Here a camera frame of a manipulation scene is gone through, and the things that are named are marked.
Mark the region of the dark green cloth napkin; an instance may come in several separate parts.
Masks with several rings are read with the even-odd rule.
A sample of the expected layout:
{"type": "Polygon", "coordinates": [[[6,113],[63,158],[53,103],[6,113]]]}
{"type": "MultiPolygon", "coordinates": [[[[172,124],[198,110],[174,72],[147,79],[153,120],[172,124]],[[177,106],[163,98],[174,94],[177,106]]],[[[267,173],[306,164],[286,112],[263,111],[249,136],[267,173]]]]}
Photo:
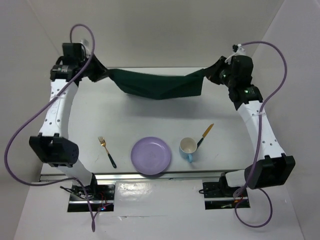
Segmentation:
{"type": "Polygon", "coordinates": [[[204,77],[203,69],[183,76],[154,75],[122,69],[109,71],[109,78],[124,93],[153,100],[200,96],[204,77]]]}

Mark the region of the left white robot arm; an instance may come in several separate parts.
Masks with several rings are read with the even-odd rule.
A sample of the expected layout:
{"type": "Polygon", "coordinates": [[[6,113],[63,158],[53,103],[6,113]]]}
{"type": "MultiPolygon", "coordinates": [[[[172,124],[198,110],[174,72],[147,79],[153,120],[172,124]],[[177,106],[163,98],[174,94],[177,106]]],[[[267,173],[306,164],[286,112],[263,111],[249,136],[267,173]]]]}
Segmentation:
{"type": "Polygon", "coordinates": [[[95,55],[86,54],[81,43],[63,43],[62,50],[63,55],[50,71],[52,103],[38,135],[30,137],[29,145],[43,163],[73,178],[74,185],[82,185],[81,194],[92,200],[99,187],[95,175],[79,160],[78,145],[69,140],[69,118],[80,81],[87,77],[96,83],[108,77],[109,70],[95,55]]]}

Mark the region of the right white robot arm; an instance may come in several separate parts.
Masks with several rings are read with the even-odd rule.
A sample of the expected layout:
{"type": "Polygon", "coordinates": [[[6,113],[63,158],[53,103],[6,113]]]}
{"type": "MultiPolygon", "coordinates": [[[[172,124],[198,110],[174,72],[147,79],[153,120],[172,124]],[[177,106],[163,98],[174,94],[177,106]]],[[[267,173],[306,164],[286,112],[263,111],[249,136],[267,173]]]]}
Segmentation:
{"type": "Polygon", "coordinates": [[[253,163],[244,170],[226,172],[218,184],[223,196],[235,190],[238,196],[245,188],[262,189],[284,185],[296,165],[292,155],[285,153],[269,123],[265,101],[252,84],[253,61],[249,56],[221,56],[205,69],[205,77],[214,84],[228,88],[229,99],[241,116],[255,148],[253,163]]]}

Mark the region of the light blue mug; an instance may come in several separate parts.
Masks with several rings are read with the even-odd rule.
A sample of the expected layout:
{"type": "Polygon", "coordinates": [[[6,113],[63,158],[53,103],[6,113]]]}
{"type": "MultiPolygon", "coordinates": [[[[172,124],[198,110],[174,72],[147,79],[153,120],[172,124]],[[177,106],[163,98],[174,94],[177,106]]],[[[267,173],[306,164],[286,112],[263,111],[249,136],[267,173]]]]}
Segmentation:
{"type": "Polygon", "coordinates": [[[193,162],[193,154],[197,149],[197,142],[191,137],[185,137],[179,143],[179,154],[189,163],[193,162]]]}

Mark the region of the purple plate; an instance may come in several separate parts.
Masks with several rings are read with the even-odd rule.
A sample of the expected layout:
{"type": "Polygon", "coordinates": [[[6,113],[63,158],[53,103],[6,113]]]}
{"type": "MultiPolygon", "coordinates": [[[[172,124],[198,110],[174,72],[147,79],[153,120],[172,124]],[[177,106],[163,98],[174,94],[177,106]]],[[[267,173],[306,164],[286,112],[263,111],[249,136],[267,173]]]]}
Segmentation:
{"type": "Polygon", "coordinates": [[[132,147],[130,159],[141,174],[153,176],[165,171],[171,163],[171,149],[158,137],[144,137],[132,147]]]}

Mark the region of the aluminium rail frame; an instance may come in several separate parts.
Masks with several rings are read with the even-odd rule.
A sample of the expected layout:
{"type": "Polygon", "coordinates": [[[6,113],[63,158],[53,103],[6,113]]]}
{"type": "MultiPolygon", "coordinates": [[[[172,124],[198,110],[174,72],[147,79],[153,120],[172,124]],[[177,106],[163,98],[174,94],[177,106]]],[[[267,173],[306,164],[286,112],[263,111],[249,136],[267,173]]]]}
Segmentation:
{"type": "Polygon", "coordinates": [[[96,175],[135,174],[134,144],[145,137],[162,139],[171,150],[164,177],[211,175],[244,169],[253,163],[255,148],[246,125],[229,99],[228,89],[203,81],[199,96],[153,100],[124,93],[109,78],[93,83],[83,79],[75,94],[68,123],[69,139],[79,147],[79,159],[96,175]],[[214,124],[193,154],[193,162],[179,153],[180,141],[196,143],[214,124]],[[98,137],[117,168],[113,168],[98,137]]]}

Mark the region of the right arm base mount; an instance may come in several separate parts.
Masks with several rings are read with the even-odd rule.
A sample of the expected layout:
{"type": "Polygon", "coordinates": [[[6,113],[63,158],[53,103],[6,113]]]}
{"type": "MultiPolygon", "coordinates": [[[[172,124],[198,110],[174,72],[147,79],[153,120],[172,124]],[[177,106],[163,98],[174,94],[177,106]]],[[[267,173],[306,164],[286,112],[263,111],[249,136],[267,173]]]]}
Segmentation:
{"type": "Polygon", "coordinates": [[[238,208],[250,208],[248,193],[245,190],[242,195],[234,198],[233,194],[237,187],[229,187],[222,181],[203,182],[202,189],[198,191],[204,197],[204,207],[206,210],[227,210],[238,208]]]}

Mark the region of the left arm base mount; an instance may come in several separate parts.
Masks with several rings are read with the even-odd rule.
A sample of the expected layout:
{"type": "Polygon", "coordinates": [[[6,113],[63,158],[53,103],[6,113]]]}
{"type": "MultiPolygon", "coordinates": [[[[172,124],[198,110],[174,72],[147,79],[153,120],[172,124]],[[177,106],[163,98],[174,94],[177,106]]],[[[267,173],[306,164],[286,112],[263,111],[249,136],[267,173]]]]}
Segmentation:
{"type": "MultiPolygon", "coordinates": [[[[69,194],[67,211],[69,213],[89,212],[85,192],[79,186],[72,187],[60,186],[60,188],[69,194]]],[[[96,192],[87,188],[88,199],[93,212],[113,212],[115,199],[115,184],[99,184],[96,186],[96,192]]]]}

